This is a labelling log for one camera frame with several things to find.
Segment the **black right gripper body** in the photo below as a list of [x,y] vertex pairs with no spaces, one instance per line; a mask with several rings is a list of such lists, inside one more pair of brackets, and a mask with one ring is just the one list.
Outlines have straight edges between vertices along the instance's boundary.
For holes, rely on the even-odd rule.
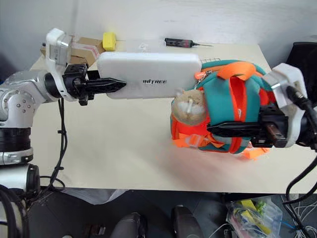
[[257,127],[259,131],[251,137],[256,148],[284,148],[287,144],[288,116],[276,105],[261,106]]

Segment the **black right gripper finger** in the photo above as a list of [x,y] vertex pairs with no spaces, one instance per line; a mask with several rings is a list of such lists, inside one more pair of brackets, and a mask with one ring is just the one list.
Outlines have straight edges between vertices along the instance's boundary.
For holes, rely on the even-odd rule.
[[253,137],[260,134],[261,126],[257,122],[225,121],[209,123],[207,131],[221,137]]

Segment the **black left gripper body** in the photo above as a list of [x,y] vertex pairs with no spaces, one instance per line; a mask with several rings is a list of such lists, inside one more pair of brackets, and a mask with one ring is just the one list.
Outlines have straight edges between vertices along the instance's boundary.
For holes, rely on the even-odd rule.
[[93,93],[89,91],[87,71],[86,63],[69,64],[62,76],[68,94],[77,99],[81,106],[86,106],[89,100],[94,99]]

